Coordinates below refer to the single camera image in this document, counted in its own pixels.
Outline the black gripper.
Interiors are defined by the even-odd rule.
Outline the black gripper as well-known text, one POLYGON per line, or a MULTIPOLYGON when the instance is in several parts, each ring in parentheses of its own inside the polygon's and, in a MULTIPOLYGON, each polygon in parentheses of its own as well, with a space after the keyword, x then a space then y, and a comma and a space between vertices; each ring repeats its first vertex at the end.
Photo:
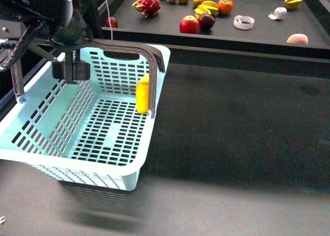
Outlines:
POLYGON ((32 44, 40 42, 49 45, 57 51, 65 52, 64 60, 52 61, 52 76, 58 80, 64 80, 68 84, 77 84, 79 81, 90 79, 90 64, 81 60, 80 48, 87 47, 93 42, 93 32, 84 21, 79 9, 65 11, 69 18, 64 23, 48 18, 35 11, 12 10, 5 12, 1 9, 2 21, 18 24, 25 29, 20 37, 15 37, 8 31, 8 35, 1 37, 5 40, 1 43, 1 50, 9 50, 10 53, 1 59, 1 71, 11 68, 30 48, 32 44))

